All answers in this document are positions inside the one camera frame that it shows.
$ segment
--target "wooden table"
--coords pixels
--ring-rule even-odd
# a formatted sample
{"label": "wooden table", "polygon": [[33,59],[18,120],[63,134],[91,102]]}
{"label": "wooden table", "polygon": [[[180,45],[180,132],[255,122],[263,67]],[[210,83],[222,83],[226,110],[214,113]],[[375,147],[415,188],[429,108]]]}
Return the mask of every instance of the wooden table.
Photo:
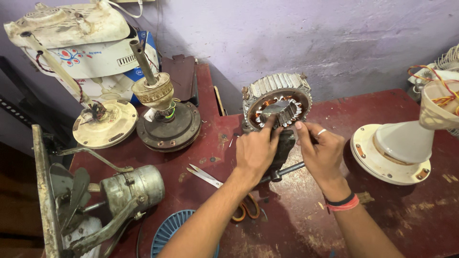
{"label": "wooden table", "polygon": [[[198,109],[206,123],[191,146],[173,153],[158,153],[148,149],[134,132],[113,147],[96,150],[117,166],[137,168],[152,164],[161,172],[166,196],[143,225],[139,244],[143,258],[150,257],[154,234],[169,215],[183,209],[198,209],[216,191],[186,170],[189,163],[222,182],[236,166],[233,134],[242,133],[243,116],[219,116],[207,64],[197,66],[197,81]],[[418,115],[419,106],[402,90],[394,89],[314,103],[308,121],[349,139],[362,125],[412,121]],[[459,253],[459,158],[454,153],[459,151],[458,144],[447,131],[435,132],[429,178],[417,185],[397,186],[365,172],[354,160],[347,141],[341,171],[376,223],[407,257]],[[301,153],[296,146],[285,166],[300,161]],[[71,171],[79,167],[87,168],[91,183],[115,172],[84,152],[74,156]],[[256,220],[246,218],[238,224],[228,224],[220,240],[220,258],[349,257],[334,216],[322,208],[323,195],[305,168],[284,176],[279,183],[258,186],[252,193],[264,213]],[[89,204],[98,201],[100,195],[93,194]],[[136,221],[129,226],[111,257],[135,257],[140,224]]]}

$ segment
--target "metal rod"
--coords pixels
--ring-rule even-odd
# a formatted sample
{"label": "metal rod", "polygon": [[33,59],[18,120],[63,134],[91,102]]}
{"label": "metal rod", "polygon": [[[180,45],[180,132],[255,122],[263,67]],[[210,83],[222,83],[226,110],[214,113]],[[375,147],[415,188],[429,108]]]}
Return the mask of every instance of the metal rod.
{"label": "metal rod", "polygon": [[[35,38],[35,36],[30,31],[24,31],[21,33],[21,37],[27,42],[28,46],[35,50],[41,51],[41,56],[43,57],[46,64],[51,67],[51,69],[59,75],[59,77],[67,83],[70,88],[75,91],[75,93],[80,96],[80,87],[78,83],[68,74],[64,68],[62,68],[61,64],[57,62],[57,60],[48,52],[48,50]],[[86,105],[94,105],[94,102],[86,95],[84,91],[82,91],[83,103]]]}
{"label": "metal rod", "polygon": [[[288,174],[288,173],[290,173],[292,171],[295,171],[295,170],[303,168],[303,167],[304,167],[304,162],[300,162],[298,164],[295,164],[293,166],[289,166],[288,168],[285,168],[285,169],[279,171],[278,174],[279,174],[279,176],[283,176],[285,174]],[[260,183],[258,183],[258,184],[262,184],[262,183],[269,182],[269,181],[271,181],[271,176],[270,175],[264,176],[263,178],[261,178]]]}
{"label": "metal rod", "polygon": [[95,210],[95,209],[99,208],[100,206],[105,205],[106,203],[107,203],[106,201],[103,201],[103,202],[98,202],[96,204],[90,205],[90,206],[84,208],[83,212],[85,213],[85,212],[89,212],[89,211]]}
{"label": "metal rod", "polygon": [[129,42],[129,45],[131,46],[131,49],[134,52],[135,58],[137,59],[137,62],[139,63],[140,68],[142,69],[146,82],[148,83],[149,86],[155,85],[157,80],[155,76],[153,76],[153,72],[151,71],[150,64],[148,63],[148,60],[145,57],[145,53],[144,53],[142,45],[136,39],[131,40]]}
{"label": "metal rod", "polygon": [[129,172],[129,171],[132,171],[134,170],[133,167],[131,166],[126,166],[124,168],[119,168],[115,165],[113,165],[110,161],[106,160],[104,157],[102,157],[101,155],[95,153],[93,150],[89,149],[89,148],[86,148],[86,147],[76,147],[76,148],[72,148],[72,149],[68,149],[68,150],[63,150],[63,151],[58,151],[56,153],[56,156],[64,156],[64,155],[69,155],[69,154],[74,154],[74,153],[77,153],[77,152],[81,152],[81,151],[84,151],[84,152],[89,152],[90,154],[92,154],[94,157],[100,159],[103,163],[109,165],[110,167],[112,167],[114,170],[120,172],[120,173],[125,173],[125,172]]}

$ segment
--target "wall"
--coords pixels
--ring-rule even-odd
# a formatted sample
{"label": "wall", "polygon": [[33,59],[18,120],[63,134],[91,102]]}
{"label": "wall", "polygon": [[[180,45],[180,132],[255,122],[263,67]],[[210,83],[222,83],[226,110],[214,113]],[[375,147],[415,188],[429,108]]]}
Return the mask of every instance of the wall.
{"label": "wall", "polygon": [[[2,22],[15,21],[36,0],[0,0]],[[44,0],[49,6],[85,0]],[[123,4],[137,14],[136,3]],[[160,0],[159,50],[209,63],[224,107],[239,113],[243,86],[278,72],[304,72],[313,100],[407,87],[406,69],[428,64],[459,43],[457,0]],[[157,30],[157,3],[128,18]],[[48,105],[76,117],[77,101],[54,78],[36,72],[5,32],[6,56]]]}

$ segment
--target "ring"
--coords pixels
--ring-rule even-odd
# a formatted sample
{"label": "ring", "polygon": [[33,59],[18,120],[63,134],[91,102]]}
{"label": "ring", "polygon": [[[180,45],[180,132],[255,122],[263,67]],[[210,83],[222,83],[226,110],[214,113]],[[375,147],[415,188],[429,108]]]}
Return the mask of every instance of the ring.
{"label": "ring", "polygon": [[326,130],[327,130],[327,129],[322,129],[322,130],[317,134],[317,137],[318,137],[321,133],[325,132]]}

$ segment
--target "person's right hand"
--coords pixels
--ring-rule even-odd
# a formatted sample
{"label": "person's right hand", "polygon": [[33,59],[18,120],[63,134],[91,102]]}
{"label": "person's right hand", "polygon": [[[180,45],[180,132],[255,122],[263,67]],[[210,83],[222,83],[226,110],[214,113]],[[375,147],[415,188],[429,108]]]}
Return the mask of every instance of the person's right hand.
{"label": "person's right hand", "polygon": [[[351,194],[351,190],[339,170],[344,138],[329,131],[324,131],[317,136],[324,128],[316,123],[296,122],[295,128],[299,138],[297,144],[301,146],[304,164],[327,199],[331,202],[346,199]],[[312,143],[311,135],[318,144]]]}

